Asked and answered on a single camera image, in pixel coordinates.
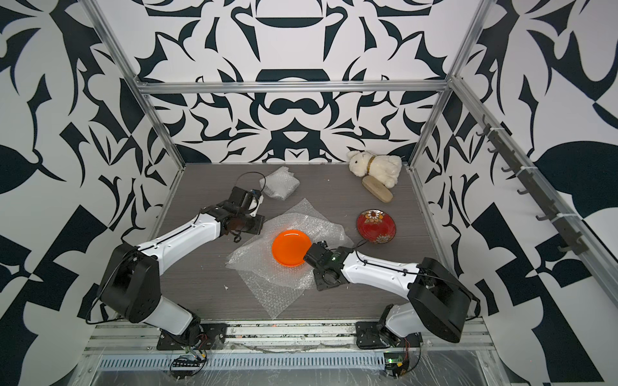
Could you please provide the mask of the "orange bubble plate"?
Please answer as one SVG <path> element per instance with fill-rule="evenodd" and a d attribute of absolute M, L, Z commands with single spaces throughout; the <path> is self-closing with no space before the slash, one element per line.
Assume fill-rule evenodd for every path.
<path fill-rule="evenodd" d="M 276 236 L 271 253 L 280 265 L 292 268 L 304 263 L 304 257 L 311 246 L 312 240 L 307 234 L 291 229 Z"/>

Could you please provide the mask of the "clear bubble wrap sheet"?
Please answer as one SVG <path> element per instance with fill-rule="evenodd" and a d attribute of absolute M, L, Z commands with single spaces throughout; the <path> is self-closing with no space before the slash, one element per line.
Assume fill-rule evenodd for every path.
<path fill-rule="evenodd" d="M 304 295 L 306 289 L 279 286 L 261 278 L 255 273 L 238 272 L 257 302 L 265 309 L 270 318 L 278 318 L 290 305 Z"/>
<path fill-rule="evenodd" d="M 307 199 L 268 220 L 261 233 L 230 254 L 227 267 L 254 273 L 269 283 L 293 289 L 315 286 L 312 267 L 304 261 L 310 247 L 324 241 L 329 248 L 350 247 L 342 225 L 314 209 Z"/>

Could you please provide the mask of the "red floral dinner plate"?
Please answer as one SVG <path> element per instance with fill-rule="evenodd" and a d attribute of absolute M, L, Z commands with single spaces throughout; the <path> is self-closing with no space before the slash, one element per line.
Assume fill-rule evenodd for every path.
<path fill-rule="evenodd" d="M 360 236 L 373 244 L 386 244 L 395 238 L 396 223 L 386 212 L 378 209 L 363 211 L 357 217 L 357 231 Z"/>

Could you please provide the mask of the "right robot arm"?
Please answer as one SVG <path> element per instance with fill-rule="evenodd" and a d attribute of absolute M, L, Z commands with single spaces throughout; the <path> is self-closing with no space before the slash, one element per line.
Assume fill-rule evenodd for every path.
<path fill-rule="evenodd" d="M 304 261 L 313 268 L 319 291 L 358 284 L 407 300 L 405 305 L 389 308 L 383 318 L 382 328 L 398 338 L 428 331 L 457 344 L 470 306 L 478 301 L 445 266 L 429 257 L 420 263 L 389 262 L 352 248 L 331 250 L 320 242 L 310 247 Z"/>

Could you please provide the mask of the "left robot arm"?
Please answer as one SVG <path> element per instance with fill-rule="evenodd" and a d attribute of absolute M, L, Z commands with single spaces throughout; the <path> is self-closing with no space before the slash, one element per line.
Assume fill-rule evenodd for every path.
<path fill-rule="evenodd" d="M 265 217 L 259 190 L 233 188 L 230 197 L 205 207 L 184 225 L 151 241 L 114 249 L 103 274 L 97 300 L 131 323 L 159 328 L 182 346 L 196 347 L 203 334 L 200 318 L 162 295 L 160 277 L 176 262 L 211 241 L 229 234 L 257 235 Z"/>

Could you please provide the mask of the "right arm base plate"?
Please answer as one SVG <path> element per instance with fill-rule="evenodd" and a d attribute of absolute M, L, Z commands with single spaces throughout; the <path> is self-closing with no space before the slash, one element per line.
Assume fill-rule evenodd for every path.
<path fill-rule="evenodd" d="M 420 347 L 423 342 L 423 325 L 412 323 L 357 322 L 356 344 L 361 350 Z"/>

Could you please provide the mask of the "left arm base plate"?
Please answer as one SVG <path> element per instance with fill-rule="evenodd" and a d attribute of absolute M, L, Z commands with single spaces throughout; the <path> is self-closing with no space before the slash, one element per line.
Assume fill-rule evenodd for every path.
<path fill-rule="evenodd" d="M 205 351 L 221 349 L 226 341 L 228 327 L 227 323 L 202 323 L 193 348 Z M 160 331 L 156 349 L 161 352 L 182 350 L 184 345 L 180 342 L 180 338 Z"/>

